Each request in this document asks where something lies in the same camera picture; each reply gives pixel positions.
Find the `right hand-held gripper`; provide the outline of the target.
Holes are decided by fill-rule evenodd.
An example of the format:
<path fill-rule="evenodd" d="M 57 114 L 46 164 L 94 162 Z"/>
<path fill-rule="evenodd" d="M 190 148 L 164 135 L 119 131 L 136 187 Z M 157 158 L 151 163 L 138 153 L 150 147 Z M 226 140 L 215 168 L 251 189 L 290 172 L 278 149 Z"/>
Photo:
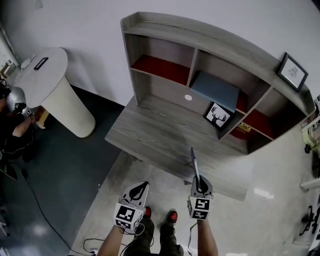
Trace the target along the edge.
<path fill-rule="evenodd" d="M 191 219 L 206 220 L 213 206 L 213 186 L 202 175 L 199 176 L 199 194 L 197 190 L 198 178 L 193 177 L 190 196 L 187 199 L 187 209 Z"/>

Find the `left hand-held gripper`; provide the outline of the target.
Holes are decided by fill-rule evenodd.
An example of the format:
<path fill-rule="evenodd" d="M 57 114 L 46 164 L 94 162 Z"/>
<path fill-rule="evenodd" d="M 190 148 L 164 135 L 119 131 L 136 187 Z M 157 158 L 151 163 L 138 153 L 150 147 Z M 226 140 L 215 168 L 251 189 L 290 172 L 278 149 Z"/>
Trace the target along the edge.
<path fill-rule="evenodd" d="M 149 188 L 149 182 L 142 181 L 134 183 L 124 190 L 122 194 L 124 199 L 115 205 L 113 219 L 116 226 L 129 232 L 133 232 L 138 227 L 146 212 L 144 205 Z"/>

